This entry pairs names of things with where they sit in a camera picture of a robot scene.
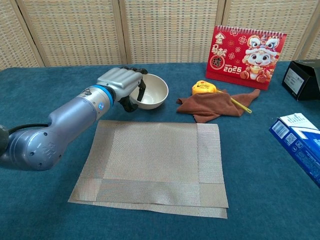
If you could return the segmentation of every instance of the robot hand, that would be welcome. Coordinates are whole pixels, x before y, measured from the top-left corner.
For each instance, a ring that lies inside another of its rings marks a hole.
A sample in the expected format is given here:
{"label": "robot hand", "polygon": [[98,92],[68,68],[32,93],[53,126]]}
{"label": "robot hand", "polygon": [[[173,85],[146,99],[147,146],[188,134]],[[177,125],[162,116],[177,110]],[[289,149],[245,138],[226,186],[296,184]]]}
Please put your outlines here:
{"label": "robot hand", "polygon": [[96,85],[50,113],[48,124],[27,124],[9,130],[0,125],[0,167],[26,171],[52,168],[68,144],[114,102],[119,102],[127,112],[136,110],[138,106],[131,103],[129,95],[139,87],[137,100],[141,101],[146,89],[143,75],[147,73],[143,68],[115,67],[99,77]]}

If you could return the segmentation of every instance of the black cable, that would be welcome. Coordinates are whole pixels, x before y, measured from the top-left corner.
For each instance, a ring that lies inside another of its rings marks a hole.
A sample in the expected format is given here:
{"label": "black cable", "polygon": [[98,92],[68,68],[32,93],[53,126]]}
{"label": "black cable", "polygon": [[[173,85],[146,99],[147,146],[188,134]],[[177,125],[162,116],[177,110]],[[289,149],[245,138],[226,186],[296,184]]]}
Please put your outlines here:
{"label": "black cable", "polygon": [[9,129],[9,135],[14,133],[15,131],[18,131],[20,129],[25,129],[25,128],[33,128],[33,127],[48,127],[49,125],[46,123],[31,123],[31,124],[24,124],[20,126],[15,126],[11,129]]}

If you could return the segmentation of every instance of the brown cloth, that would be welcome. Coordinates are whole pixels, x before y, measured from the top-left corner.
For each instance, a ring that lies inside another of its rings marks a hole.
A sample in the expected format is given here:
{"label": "brown cloth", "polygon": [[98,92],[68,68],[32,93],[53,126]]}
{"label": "brown cloth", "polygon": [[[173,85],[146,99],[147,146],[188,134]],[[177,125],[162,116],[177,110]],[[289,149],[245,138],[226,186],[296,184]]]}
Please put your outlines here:
{"label": "brown cloth", "polygon": [[188,98],[178,98],[178,113],[192,114],[197,123],[204,124],[221,115],[240,117],[245,110],[231,101],[231,97],[249,107],[251,102],[260,94],[259,89],[251,93],[230,96],[226,91],[217,93],[197,93]]}

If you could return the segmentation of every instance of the table surface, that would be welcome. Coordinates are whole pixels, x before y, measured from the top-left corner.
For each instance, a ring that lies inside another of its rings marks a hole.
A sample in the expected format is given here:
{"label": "table surface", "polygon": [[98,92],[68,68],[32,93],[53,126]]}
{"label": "table surface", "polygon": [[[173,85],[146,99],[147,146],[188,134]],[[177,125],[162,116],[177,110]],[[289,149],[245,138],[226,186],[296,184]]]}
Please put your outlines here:
{"label": "table surface", "polygon": [[[303,113],[320,127],[320,101],[296,101],[281,85],[289,62],[279,62],[252,114],[220,116],[228,219],[68,203],[89,154],[97,123],[67,148],[51,170],[0,168],[0,239],[319,239],[320,188],[269,132],[277,117]],[[194,123],[177,113],[177,98],[205,79],[205,63],[135,64],[162,77],[169,94],[154,110],[127,113],[119,103],[102,120]],[[46,123],[48,115],[118,67],[8,68],[0,72],[0,124]],[[210,80],[233,94],[245,86]]]}

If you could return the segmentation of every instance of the blue box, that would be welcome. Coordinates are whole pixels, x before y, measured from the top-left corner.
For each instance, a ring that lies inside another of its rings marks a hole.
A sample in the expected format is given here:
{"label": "blue box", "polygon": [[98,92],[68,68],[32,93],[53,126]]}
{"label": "blue box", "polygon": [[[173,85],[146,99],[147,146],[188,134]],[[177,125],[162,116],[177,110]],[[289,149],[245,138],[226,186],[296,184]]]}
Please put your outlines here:
{"label": "blue box", "polygon": [[320,130],[295,113],[279,117],[269,131],[320,187]]}

